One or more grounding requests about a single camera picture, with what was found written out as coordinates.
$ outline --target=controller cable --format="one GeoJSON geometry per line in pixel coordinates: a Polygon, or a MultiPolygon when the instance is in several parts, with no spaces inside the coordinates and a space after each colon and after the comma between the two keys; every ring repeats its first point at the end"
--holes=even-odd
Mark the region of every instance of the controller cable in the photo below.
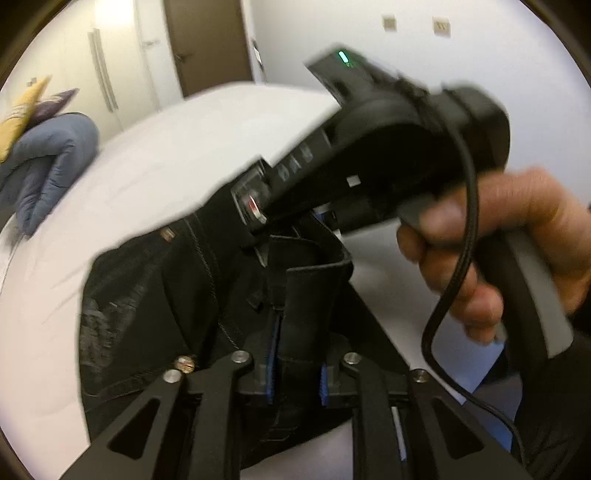
{"type": "Polygon", "coordinates": [[[439,329],[445,315],[452,306],[454,299],[456,298],[460,288],[466,278],[468,268],[472,263],[474,250],[476,248],[476,242],[478,240],[478,214],[479,214],[479,197],[478,197],[478,179],[476,176],[476,169],[470,149],[468,148],[466,141],[461,136],[460,132],[450,123],[447,119],[432,105],[430,105],[424,98],[419,98],[421,104],[431,111],[440,121],[441,126],[452,139],[460,160],[462,162],[462,169],[466,180],[466,227],[464,230],[464,236],[462,239],[462,249],[460,257],[457,260],[453,275],[441,295],[435,309],[433,310],[427,326],[423,332],[421,338],[421,351],[423,357],[427,362],[427,365],[445,382],[449,387],[459,393],[467,401],[487,411],[498,420],[500,420],[507,429],[513,435],[515,443],[517,444],[518,460],[521,465],[526,466],[525,448],[519,431],[511,419],[503,412],[488,404],[487,402],[475,397],[472,393],[468,392],[463,388],[457,381],[455,381],[439,364],[435,356],[433,355],[433,339],[439,329]]]}

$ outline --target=yellow pillow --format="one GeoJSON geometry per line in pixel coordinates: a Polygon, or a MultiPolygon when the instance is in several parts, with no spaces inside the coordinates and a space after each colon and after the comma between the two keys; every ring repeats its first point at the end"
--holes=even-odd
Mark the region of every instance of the yellow pillow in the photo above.
{"type": "Polygon", "coordinates": [[[8,158],[10,149],[18,137],[22,135],[35,111],[35,104],[43,94],[51,77],[31,85],[13,105],[8,117],[0,125],[0,163],[8,158]]]}

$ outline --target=green led light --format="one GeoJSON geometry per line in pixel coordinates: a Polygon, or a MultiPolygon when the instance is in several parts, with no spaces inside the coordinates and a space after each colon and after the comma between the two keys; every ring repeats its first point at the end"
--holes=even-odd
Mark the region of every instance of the green led light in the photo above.
{"type": "Polygon", "coordinates": [[[345,55],[344,51],[340,51],[339,52],[339,57],[341,58],[341,60],[343,60],[345,63],[349,63],[349,59],[347,58],[347,55],[345,55]]]}

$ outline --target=purple pillow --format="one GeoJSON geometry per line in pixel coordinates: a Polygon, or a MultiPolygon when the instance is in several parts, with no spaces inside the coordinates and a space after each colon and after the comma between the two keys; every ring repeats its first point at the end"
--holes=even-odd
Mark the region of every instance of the purple pillow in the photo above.
{"type": "Polygon", "coordinates": [[[35,125],[50,119],[62,108],[64,108],[73,96],[80,91],[79,88],[73,88],[72,90],[66,90],[65,92],[57,93],[56,95],[50,96],[47,100],[43,100],[35,105],[35,111],[31,115],[31,119],[27,124],[26,130],[33,128],[35,125]]]}

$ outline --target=wall outlet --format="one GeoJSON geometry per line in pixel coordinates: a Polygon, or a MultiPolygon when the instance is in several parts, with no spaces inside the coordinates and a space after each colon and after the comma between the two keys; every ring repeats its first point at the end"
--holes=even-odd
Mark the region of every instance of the wall outlet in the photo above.
{"type": "Polygon", "coordinates": [[[440,37],[452,36],[452,26],[447,18],[433,17],[433,31],[440,37]]]}
{"type": "Polygon", "coordinates": [[[392,17],[391,15],[382,17],[382,24],[384,25],[384,30],[386,32],[396,32],[398,29],[396,17],[392,17]]]}

